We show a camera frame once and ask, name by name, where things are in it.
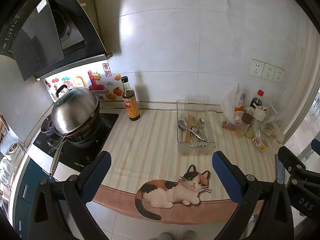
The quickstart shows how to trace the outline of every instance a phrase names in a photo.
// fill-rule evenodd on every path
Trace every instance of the spoon handle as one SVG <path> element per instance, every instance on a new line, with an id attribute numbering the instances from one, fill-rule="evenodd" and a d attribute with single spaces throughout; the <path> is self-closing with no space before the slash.
<path id="1" fill-rule="evenodd" d="M 188 127 L 186 127 L 187 130 L 189 130 L 190 132 L 192 132 L 195 136 L 197 136 L 199 139 L 204 141 L 204 138 L 200 135 L 198 135 L 196 132 L 194 132 L 193 130 L 189 129 Z"/>
<path id="2" fill-rule="evenodd" d="M 204 130 L 203 130 L 202 127 L 201 127 L 201 130 L 202 130 L 202 133 L 203 133 L 204 141 L 205 141 L 205 142 L 208 142 L 207 137 L 205 136 L 205 133 L 204 133 Z"/>

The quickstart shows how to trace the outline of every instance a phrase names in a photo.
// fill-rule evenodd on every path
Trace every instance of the striped tablecloth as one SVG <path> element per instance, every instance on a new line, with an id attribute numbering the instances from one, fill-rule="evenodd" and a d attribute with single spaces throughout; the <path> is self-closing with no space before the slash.
<path id="1" fill-rule="evenodd" d="M 177 181 L 191 164 L 197 171 L 211 171 L 209 187 L 212 193 L 202 192 L 202 201 L 229 199 L 211 165 L 212 155 L 181 156 L 177 152 L 177 114 L 172 110 L 141 110 L 138 121 L 130 121 L 124 109 L 112 129 L 103 150 L 111 153 L 112 165 L 103 185 L 129 193 L 152 179 Z M 215 150 L 222 151 L 244 174 L 258 180 L 275 180 L 276 142 L 268 143 L 261 153 L 247 138 L 237 138 L 234 132 L 222 129 L 224 115 L 208 112 Z"/>

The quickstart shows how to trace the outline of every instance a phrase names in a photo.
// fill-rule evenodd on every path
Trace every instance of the electrical outlet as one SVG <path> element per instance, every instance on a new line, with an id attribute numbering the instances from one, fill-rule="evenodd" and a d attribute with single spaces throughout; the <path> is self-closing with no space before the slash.
<path id="1" fill-rule="evenodd" d="M 273 76 L 272 81 L 281 83 L 285 74 L 285 70 L 282 68 L 276 67 L 275 75 Z"/>
<path id="2" fill-rule="evenodd" d="M 275 74 L 275 71 L 276 71 L 275 66 L 265 63 L 261 78 L 271 81 L 273 79 L 273 75 Z"/>
<path id="3" fill-rule="evenodd" d="M 252 59 L 250 62 L 249 75 L 254 77 L 261 77 L 264 67 L 264 62 Z"/>

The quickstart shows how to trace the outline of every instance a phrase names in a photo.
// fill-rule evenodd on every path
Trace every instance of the yellow bottle label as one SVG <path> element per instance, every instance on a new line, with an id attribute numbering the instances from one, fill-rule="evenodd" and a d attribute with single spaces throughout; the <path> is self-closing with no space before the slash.
<path id="1" fill-rule="evenodd" d="M 128 116 L 131 118 L 137 117 L 139 115 L 139 109 L 136 97 L 133 96 L 131 98 L 124 98 L 123 101 L 125 108 L 127 109 Z"/>

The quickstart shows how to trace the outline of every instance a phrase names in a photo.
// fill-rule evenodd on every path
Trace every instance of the cat ear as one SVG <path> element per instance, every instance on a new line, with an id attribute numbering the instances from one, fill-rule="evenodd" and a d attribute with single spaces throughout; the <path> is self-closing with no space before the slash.
<path id="1" fill-rule="evenodd" d="M 193 164 L 190 165 L 190 167 L 189 167 L 187 172 L 192 172 L 192 171 L 196 171 L 196 166 L 194 166 Z"/>
<path id="2" fill-rule="evenodd" d="M 204 173 L 202 173 L 202 175 L 208 179 L 208 177 L 210 176 L 210 171 L 205 171 Z"/>

